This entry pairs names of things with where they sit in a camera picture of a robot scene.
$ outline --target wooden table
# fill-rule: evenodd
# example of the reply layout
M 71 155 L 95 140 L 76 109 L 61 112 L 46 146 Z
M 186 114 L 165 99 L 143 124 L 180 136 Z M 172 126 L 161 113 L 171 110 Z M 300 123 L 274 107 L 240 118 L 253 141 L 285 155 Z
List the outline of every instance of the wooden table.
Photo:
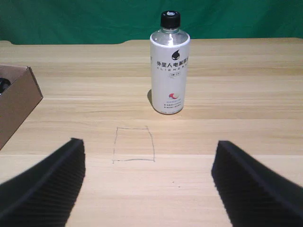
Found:
M 69 227 L 231 226 L 210 173 L 218 140 L 303 185 L 302 39 L 193 40 L 175 115 L 147 98 L 148 40 L 2 41 L 0 62 L 31 66 L 44 94 L 0 152 L 1 182 L 84 139 L 87 173 Z M 155 162 L 140 160 L 153 152 Z

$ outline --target bottle label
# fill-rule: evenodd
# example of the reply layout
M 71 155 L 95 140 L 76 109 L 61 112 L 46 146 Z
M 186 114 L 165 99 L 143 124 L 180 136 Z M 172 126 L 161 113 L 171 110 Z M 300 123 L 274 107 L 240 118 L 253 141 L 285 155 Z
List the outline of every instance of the bottle label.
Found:
M 151 40 L 152 105 L 160 113 L 174 114 L 184 106 L 189 40 L 164 46 Z

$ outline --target lychee logo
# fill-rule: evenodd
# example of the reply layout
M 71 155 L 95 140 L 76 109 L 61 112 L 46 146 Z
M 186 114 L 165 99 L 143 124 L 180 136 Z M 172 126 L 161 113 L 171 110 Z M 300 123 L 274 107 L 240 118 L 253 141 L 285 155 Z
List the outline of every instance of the lychee logo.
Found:
M 177 93 L 171 93 L 171 94 L 169 95 L 169 98 L 177 99 L 177 98 L 179 98 L 179 94 L 177 94 Z

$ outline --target brown cardboard box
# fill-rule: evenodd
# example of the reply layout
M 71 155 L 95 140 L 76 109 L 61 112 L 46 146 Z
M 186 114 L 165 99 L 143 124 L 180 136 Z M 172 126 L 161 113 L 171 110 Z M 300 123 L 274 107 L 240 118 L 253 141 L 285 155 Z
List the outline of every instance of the brown cardboard box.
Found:
M 0 95 L 0 149 L 42 100 L 30 67 L 0 65 L 0 77 L 11 85 Z

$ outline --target plastic bottle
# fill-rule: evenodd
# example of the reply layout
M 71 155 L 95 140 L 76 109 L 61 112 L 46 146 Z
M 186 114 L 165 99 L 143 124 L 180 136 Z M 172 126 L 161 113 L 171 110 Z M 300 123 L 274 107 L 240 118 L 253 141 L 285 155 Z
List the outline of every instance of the plastic bottle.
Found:
M 174 114 L 184 106 L 190 37 L 179 29 L 176 11 L 161 13 L 161 27 L 150 36 L 152 105 Z

